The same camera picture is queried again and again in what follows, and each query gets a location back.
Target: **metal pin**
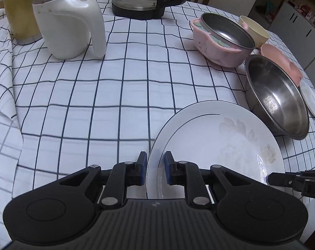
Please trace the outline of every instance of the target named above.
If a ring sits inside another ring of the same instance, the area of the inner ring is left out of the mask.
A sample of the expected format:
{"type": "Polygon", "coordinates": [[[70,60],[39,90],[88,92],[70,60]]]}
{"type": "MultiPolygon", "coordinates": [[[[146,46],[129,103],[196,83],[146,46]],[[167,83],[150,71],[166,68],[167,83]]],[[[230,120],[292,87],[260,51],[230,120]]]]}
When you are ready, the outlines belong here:
{"type": "Polygon", "coordinates": [[[106,206],[113,206],[118,203],[118,199],[115,197],[105,197],[101,200],[101,203],[106,206]]]}
{"type": "Polygon", "coordinates": [[[204,196],[197,196],[193,199],[194,204],[204,206],[210,202],[207,197],[204,196]]]}

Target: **floral plate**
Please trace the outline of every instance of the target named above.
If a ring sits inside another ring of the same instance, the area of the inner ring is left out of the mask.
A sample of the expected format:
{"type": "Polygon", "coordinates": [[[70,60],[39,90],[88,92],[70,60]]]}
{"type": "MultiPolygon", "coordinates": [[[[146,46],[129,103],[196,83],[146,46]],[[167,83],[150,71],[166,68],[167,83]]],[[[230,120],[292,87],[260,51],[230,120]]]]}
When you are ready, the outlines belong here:
{"type": "Polygon", "coordinates": [[[225,101],[189,105],[163,126],[148,160],[149,199],[184,198],[183,186],[166,183],[162,156],[168,150],[175,161],[195,162],[204,169],[220,164],[265,184],[272,172],[285,173],[270,130],[252,112],[225,101]]]}

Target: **yellow bottle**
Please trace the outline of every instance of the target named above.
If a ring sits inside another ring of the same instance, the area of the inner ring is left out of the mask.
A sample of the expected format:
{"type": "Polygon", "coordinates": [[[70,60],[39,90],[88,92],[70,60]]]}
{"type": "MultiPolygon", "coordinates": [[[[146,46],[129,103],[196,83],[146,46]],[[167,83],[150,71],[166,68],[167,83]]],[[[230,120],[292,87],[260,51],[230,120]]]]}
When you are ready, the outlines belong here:
{"type": "Polygon", "coordinates": [[[32,10],[32,0],[3,0],[10,31],[18,44],[29,44],[42,38],[32,10]]]}

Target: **white tablecloth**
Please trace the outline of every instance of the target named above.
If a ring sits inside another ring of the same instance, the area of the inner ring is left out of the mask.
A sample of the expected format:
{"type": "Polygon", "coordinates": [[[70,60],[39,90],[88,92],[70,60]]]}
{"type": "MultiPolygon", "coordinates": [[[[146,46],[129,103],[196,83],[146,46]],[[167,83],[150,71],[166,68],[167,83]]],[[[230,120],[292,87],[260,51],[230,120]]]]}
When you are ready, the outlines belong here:
{"type": "MultiPolygon", "coordinates": [[[[167,8],[162,19],[138,21],[115,17],[111,0],[97,1],[107,38],[103,59],[91,45],[67,61],[53,57],[43,40],[17,45],[0,10],[1,245],[10,240],[2,213],[12,198],[91,164],[110,169],[136,161],[140,151],[149,153],[165,122],[194,102],[224,100],[248,109],[244,65],[223,68],[205,59],[189,24],[203,12],[237,16],[186,2],[167,8]]],[[[280,38],[270,36],[300,67],[280,38]]],[[[312,116],[309,131],[301,141],[276,136],[287,172],[315,169],[312,116]]],[[[302,198],[310,213],[303,240],[315,229],[310,200],[302,198]]]]}

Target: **stainless steel bowl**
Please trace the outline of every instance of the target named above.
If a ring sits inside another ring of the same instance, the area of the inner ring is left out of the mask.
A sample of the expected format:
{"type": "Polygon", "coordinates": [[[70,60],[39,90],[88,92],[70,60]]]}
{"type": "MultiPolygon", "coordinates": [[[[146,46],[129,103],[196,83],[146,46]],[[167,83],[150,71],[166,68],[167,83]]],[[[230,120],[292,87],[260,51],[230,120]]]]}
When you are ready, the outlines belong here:
{"type": "Polygon", "coordinates": [[[275,134],[297,140],[309,131],[305,102],[291,78],[270,59],[250,55],[245,61],[245,97],[250,110],[275,134]]]}
{"type": "Polygon", "coordinates": [[[204,13],[201,15],[201,23],[212,36],[231,47],[238,46],[251,51],[256,47],[251,35],[242,26],[227,17],[214,13],[204,13]]]}

